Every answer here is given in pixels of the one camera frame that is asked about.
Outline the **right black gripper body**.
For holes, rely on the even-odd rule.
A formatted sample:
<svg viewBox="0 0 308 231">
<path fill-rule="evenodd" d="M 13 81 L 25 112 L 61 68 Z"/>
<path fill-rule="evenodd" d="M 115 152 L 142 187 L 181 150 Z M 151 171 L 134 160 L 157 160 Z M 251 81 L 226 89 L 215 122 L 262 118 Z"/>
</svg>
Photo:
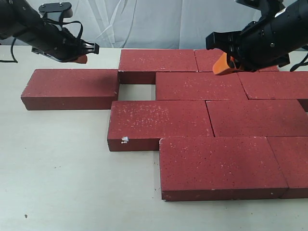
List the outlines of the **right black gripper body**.
<svg viewBox="0 0 308 231">
<path fill-rule="evenodd" d="M 239 61 L 242 72 L 283 67 L 289 53 L 308 45 L 308 2 L 297 0 L 273 18 L 250 22 L 241 31 L 212 32 L 206 49 L 219 49 Z"/>
</svg>

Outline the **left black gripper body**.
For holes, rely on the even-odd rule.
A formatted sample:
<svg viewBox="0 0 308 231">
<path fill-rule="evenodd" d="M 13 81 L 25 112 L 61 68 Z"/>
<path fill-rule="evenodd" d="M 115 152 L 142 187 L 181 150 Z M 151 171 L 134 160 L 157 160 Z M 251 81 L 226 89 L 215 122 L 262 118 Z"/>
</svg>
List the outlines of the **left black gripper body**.
<svg viewBox="0 0 308 231">
<path fill-rule="evenodd" d="M 68 22 L 59 24 L 43 18 L 36 11 L 25 9 L 16 16 L 23 29 L 14 37 L 32 46 L 32 52 L 61 63 L 76 60 L 82 55 L 99 54 L 99 45 L 83 40 L 83 26 L 75 37 L 67 28 Z"/>
</svg>

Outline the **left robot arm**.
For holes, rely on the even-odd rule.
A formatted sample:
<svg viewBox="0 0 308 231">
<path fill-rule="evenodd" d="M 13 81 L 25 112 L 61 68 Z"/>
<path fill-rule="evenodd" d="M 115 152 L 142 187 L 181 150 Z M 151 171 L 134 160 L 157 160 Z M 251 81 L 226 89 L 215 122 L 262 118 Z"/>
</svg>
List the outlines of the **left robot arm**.
<svg viewBox="0 0 308 231">
<path fill-rule="evenodd" d="M 99 54 L 99 45 L 74 36 L 64 19 L 73 16 L 69 2 L 44 3 L 36 11 L 26 0 L 0 2 L 0 38 L 12 37 L 32 47 L 32 52 L 61 63 L 87 62 L 87 54 Z"/>
</svg>

